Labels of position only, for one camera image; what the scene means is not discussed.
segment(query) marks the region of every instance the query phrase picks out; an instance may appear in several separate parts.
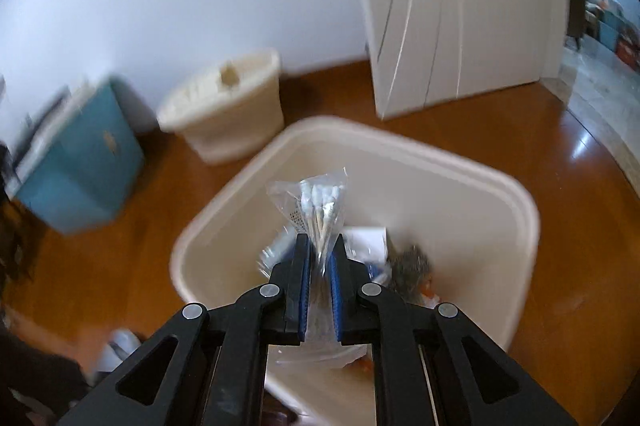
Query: brown floor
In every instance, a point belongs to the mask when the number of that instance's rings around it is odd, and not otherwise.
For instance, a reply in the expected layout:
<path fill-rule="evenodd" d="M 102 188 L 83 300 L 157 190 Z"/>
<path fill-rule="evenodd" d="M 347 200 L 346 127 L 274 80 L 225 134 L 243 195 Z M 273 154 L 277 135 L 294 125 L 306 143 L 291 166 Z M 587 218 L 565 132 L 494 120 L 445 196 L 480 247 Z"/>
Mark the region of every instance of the brown floor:
<path fill-rule="evenodd" d="M 609 153 L 543 86 L 376 119 L 370 71 L 355 64 L 289 80 L 287 123 L 335 114 L 470 157 L 518 179 L 542 219 L 538 261 L 510 353 L 582 425 L 596 425 L 640 368 L 640 200 Z M 48 231 L 33 281 L 6 302 L 20 334 L 89 366 L 108 332 L 151 334 L 182 302 L 174 240 L 245 164 L 208 167 L 176 137 L 143 140 L 148 164 L 116 222 Z"/>

